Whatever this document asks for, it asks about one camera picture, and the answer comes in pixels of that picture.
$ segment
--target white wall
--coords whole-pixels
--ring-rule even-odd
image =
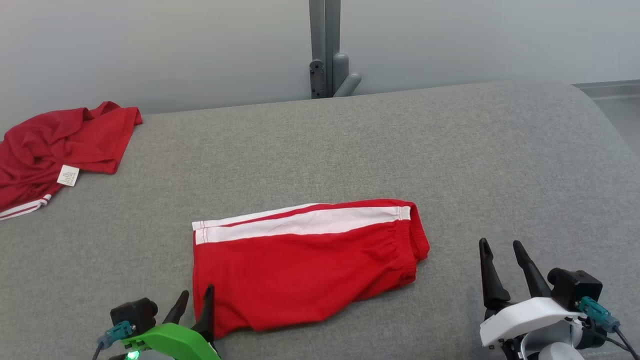
[[[640,79],[636,0],[342,0],[355,94],[538,78]]]
[[[111,100],[143,112],[310,97],[304,0],[2,0],[0,134]]]

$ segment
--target crumpled red garment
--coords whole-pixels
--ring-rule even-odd
[[[0,142],[0,220],[46,205],[63,186],[57,183],[62,165],[114,174],[139,124],[138,108],[105,101],[93,110],[51,111],[11,128]]]

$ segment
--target black cable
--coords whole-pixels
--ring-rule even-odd
[[[625,345],[623,345],[623,344],[621,344],[621,343],[617,342],[616,340],[613,340],[612,338],[610,338],[610,337],[608,337],[608,336],[606,336],[606,335],[600,334],[599,332],[594,331],[593,329],[589,329],[589,328],[587,328],[587,327],[582,327],[582,330],[583,330],[583,331],[584,331],[584,330],[587,330],[587,331],[589,331],[591,334],[593,334],[594,336],[596,336],[597,338],[603,339],[604,341],[608,341],[608,342],[612,343],[613,345],[616,345],[617,347],[620,347],[620,348],[621,348],[622,350],[624,350],[624,351],[629,351],[629,349],[628,349]]]
[[[618,334],[618,336],[620,337],[620,340],[622,340],[622,342],[625,343],[625,345],[629,349],[629,352],[631,353],[631,356],[633,356],[635,360],[640,360],[640,356],[638,356],[638,354],[634,350],[634,348],[631,347],[631,344],[629,343],[629,340],[627,340],[627,338],[625,338],[625,336],[622,335],[622,332],[620,331],[620,328],[618,328],[617,326],[614,326],[613,327],[613,331],[615,331],[616,334]]]
[[[97,360],[98,359],[98,354],[100,353],[100,350],[102,350],[102,347],[104,346],[103,342],[100,342],[100,344],[98,344],[98,348],[95,349],[95,353],[93,353],[93,358],[92,360]]]

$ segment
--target red shorts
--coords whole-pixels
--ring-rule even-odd
[[[412,202],[305,204],[193,223],[193,305],[216,288],[214,335],[319,322],[415,280],[429,243]]]

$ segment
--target metal bracket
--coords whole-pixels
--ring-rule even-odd
[[[309,17],[314,59],[309,65],[311,98],[351,95],[362,76],[349,73],[349,56],[340,53],[340,0],[309,0]]]

